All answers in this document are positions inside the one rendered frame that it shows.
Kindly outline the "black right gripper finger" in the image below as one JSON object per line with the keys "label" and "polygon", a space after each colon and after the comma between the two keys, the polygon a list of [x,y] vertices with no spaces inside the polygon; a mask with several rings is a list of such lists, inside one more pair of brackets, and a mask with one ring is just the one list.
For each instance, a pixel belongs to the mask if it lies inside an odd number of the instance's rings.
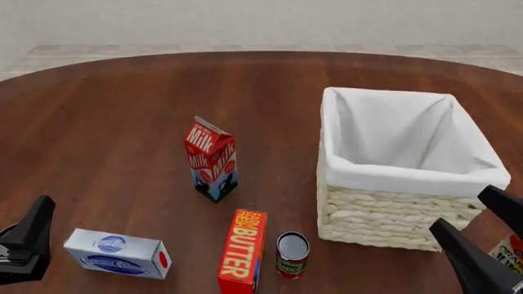
{"label": "black right gripper finger", "polygon": [[483,252],[440,218],[429,228],[453,266],[463,294],[523,294],[523,275]]}
{"label": "black right gripper finger", "polygon": [[493,185],[487,185],[477,197],[523,240],[523,198],[516,198]]}

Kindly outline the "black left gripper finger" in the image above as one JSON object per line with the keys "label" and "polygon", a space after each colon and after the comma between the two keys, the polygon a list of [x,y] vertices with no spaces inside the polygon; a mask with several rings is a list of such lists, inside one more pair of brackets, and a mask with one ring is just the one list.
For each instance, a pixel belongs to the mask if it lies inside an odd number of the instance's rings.
{"label": "black left gripper finger", "polygon": [[55,206],[52,198],[41,195],[10,232],[10,244],[35,244],[50,222]]}

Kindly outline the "white cream cheese box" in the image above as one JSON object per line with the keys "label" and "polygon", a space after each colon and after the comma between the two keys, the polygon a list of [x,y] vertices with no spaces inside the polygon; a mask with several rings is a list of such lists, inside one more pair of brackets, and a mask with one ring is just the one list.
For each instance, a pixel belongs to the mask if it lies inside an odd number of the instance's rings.
{"label": "white cream cheese box", "polygon": [[172,260],[158,239],[74,229],[64,249],[84,268],[141,278],[166,278]]}

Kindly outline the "white woven lined basket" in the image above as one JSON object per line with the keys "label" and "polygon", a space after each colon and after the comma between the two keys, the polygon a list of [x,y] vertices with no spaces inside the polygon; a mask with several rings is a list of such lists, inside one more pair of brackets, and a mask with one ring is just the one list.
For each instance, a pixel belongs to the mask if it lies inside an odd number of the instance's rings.
{"label": "white woven lined basket", "polygon": [[327,87],[316,168],[320,238],[438,252],[439,219],[464,229],[511,176],[450,94]]}

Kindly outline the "red soup tin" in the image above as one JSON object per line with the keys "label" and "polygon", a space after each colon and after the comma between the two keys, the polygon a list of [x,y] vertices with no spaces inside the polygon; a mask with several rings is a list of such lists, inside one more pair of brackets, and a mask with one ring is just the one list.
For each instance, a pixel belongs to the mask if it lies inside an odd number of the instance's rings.
{"label": "red soup tin", "polygon": [[308,239],[299,232],[283,232],[276,241],[276,269],[285,278],[302,276],[310,254]]}

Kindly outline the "red milk carton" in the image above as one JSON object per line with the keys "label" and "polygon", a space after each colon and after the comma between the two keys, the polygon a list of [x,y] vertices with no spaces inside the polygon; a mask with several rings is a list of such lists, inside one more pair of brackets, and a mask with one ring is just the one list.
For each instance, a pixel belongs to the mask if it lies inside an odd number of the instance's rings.
{"label": "red milk carton", "polygon": [[195,189],[219,203],[238,185],[235,138],[201,117],[184,140]]}

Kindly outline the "orange juice carton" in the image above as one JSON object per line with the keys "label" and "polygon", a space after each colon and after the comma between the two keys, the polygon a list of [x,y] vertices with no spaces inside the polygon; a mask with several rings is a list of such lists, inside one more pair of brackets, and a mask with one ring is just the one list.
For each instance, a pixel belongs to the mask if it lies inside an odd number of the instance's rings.
{"label": "orange juice carton", "polygon": [[510,234],[489,255],[511,271],[523,275],[523,239],[517,234]]}

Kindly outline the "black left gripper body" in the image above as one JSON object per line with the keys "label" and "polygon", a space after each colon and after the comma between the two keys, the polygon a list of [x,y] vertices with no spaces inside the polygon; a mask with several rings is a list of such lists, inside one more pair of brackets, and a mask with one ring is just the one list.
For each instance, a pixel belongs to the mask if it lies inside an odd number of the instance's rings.
{"label": "black left gripper body", "polygon": [[0,286],[43,279],[51,260],[49,233],[46,225],[31,249],[12,251],[0,243]]}

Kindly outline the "red butter box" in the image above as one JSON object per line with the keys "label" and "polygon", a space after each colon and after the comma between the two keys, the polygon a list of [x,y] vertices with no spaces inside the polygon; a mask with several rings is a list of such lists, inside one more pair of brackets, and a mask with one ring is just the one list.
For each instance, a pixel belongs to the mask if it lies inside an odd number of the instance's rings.
{"label": "red butter box", "polygon": [[235,211],[217,276],[221,294],[257,294],[266,224],[265,212]]}

